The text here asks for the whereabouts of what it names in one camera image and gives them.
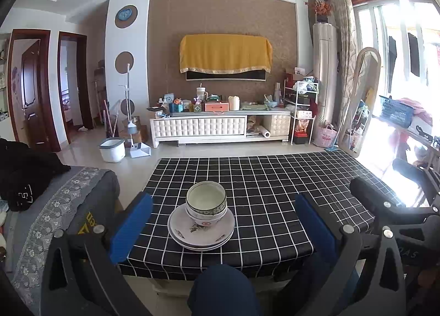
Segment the white plate colourful decals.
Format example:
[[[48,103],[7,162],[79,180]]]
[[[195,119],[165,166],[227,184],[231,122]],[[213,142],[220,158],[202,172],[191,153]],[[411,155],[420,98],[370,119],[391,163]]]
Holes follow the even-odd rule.
[[[222,241],[235,228],[235,217],[227,208],[226,215],[211,227],[197,225],[187,214],[186,205],[177,207],[169,216],[167,227],[169,233],[174,233],[177,238],[185,243],[208,246]]]

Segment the patterned bowl dark rim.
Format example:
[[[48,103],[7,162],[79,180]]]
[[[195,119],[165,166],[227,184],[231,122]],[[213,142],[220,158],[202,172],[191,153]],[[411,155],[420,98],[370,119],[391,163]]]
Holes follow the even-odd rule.
[[[216,215],[227,207],[224,187],[213,181],[201,181],[186,193],[187,206],[201,215]]]

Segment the pink floral white plate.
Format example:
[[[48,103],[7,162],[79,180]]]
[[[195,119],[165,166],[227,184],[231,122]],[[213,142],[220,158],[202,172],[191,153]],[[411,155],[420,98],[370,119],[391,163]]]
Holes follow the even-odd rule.
[[[193,244],[188,244],[188,243],[182,242],[172,232],[170,232],[169,235],[177,244],[179,244],[181,247],[183,247],[185,249],[188,249],[190,251],[204,252],[204,251],[213,251],[213,250],[215,250],[217,248],[220,248],[221,246],[225,245],[232,238],[233,233],[230,233],[222,241],[218,241],[218,242],[216,242],[214,244],[211,244],[211,245],[208,245],[208,246],[198,246],[198,245],[193,245]]]

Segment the white cream bowl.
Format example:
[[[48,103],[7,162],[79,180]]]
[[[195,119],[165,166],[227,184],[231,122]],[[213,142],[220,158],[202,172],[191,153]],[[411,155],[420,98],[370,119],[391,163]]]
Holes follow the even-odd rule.
[[[203,215],[196,213],[189,207],[186,207],[186,214],[197,224],[202,227],[211,227],[222,219],[227,213],[227,208],[223,209],[220,213],[214,215]]]

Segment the grey sofa cover with crown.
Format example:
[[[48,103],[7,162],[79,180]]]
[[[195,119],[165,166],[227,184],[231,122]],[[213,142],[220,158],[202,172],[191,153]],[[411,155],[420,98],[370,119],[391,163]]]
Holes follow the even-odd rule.
[[[115,172],[73,166],[53,178],[45,192],[22,212],[7,212],[4,272],[34,315],[40,314],[41,283],[54,232],[91,233],[116,213],[120,187]]]

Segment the black white checkered tablecloth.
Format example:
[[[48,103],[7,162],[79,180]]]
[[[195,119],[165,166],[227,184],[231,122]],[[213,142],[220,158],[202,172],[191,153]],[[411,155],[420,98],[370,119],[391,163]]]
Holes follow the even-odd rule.
[[[373,215],[349,190],[355,177],[396,199],[390,187],[344,151],[163,158],[145,186],[152,215],[120,270],[127,276],[191,281],[211,265],[227,264],[250,278],[283,276],[313,251],[295,212],[296,195],[311,196],[340,224],[370,229]],[[225,245],[200,253],[174,241],[167,220],[189,188],[206,180],[224,187],[236,225]]]

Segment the white mop bucket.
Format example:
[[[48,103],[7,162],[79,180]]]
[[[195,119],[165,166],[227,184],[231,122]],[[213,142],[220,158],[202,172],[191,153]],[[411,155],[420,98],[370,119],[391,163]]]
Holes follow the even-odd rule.
[[[121,138],[107,138],[98,146],[103,161],[119,163],[125,158],[125,140]]]

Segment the white dustpan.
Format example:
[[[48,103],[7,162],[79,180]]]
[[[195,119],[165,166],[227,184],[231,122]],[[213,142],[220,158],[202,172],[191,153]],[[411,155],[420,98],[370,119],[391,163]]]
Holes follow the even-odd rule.
[[[130,157],[132,159],[147,157],[151,155],[152,155],[151,147],[143,142],[133,143],[133,145],[130,148]]]

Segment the pink plastic bag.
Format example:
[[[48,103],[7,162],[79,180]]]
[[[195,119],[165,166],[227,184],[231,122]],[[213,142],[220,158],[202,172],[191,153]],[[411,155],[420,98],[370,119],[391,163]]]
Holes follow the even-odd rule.
[[[324,127],[318,127],[315,132],[313,144],[323,149],[332,148],[336,142],[338,131],[333,125],[325,125]]]

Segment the white mop stand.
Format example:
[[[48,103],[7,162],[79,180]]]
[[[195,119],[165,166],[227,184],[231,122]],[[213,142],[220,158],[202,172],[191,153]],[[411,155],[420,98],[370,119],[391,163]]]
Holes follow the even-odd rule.
[[[137,126],[133,123],[133,119],[132,119],[133,108],[131,106],[131,98],[130,98],[130,69],[131,69],[131,65],[127,63],[126,83],[125,83],[125,110],[122,110],[122,112],[128,118],[126,131],[130,135],[131,145],[133,145],[134,144],[133,135],[137,133]]]

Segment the white metal shelf rack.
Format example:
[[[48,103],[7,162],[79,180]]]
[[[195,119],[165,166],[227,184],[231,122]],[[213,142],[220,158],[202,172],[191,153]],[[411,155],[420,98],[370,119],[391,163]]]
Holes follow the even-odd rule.
[[[291,112],[290,143],[310,144],[318,111],[318,82],[314,77],[284,80],[284,107]]]

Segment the orange box on cabinet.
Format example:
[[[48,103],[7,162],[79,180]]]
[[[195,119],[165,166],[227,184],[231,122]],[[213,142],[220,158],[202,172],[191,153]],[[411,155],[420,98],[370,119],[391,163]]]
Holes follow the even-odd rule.
[[[223,113],[229,110],[229,104],[223,101],[207,101],[204,104],[206,112]]]

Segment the white standing air conditioner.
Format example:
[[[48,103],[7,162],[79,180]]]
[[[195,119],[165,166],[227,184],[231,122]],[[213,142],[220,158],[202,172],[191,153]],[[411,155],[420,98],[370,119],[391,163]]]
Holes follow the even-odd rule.
[[[316,123],[331,123],[336,101],[337,31],[329,23],[313,25],[313,76],[318,80],[318,114]]]

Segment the dark red wooden door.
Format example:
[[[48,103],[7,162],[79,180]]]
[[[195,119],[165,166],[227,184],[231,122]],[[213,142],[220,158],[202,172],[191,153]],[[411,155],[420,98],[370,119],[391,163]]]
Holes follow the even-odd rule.
[[[49,87],[51,32],[14,29],[7,53],[7,100],[15,140],[41,151],[58,152]]]

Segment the beige patterned curtain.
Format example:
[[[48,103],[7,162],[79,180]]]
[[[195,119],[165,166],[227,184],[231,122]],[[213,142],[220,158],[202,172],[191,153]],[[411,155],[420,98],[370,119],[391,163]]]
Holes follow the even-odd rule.
[[[342,97],[339,114],[339,128],[346,120],[346,111],[351,94],[355,88],[354,74],[357,59],[356,20],[352,0],[330,0],[333,7],[336,26],[339,29],[339,63],[342,79]]]

